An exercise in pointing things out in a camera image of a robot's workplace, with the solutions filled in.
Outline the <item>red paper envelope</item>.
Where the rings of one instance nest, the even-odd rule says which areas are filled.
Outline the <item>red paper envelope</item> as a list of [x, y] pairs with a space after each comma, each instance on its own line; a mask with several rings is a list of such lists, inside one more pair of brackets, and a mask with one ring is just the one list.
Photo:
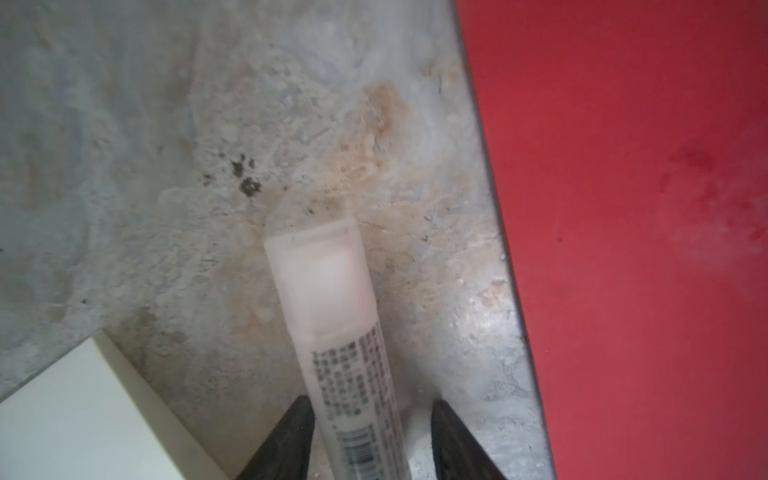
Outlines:
[[767, 5], [455, 5], [560, 479], [767, 475]]

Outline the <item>white glue stick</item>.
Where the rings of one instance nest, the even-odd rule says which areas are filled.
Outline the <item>white glue stick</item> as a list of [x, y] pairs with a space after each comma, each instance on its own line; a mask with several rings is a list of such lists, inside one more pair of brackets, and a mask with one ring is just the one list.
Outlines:
[[356, 221], [277, 235], [264, 246], [334, 477], [410, 478]]

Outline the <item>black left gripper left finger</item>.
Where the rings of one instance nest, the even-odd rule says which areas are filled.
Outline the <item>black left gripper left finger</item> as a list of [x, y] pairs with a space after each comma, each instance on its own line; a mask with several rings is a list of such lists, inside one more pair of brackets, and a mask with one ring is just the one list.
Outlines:
[[307, 395], [298, 396], [236, 477], [236, 480], [306, 480], [315, 415]]

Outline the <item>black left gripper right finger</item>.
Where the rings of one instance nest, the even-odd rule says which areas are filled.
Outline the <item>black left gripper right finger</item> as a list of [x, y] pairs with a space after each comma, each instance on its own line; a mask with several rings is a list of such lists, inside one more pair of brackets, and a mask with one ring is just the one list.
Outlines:
[[430, 426], [438, 480], [506, 479], [447, 401], [433, 402]]

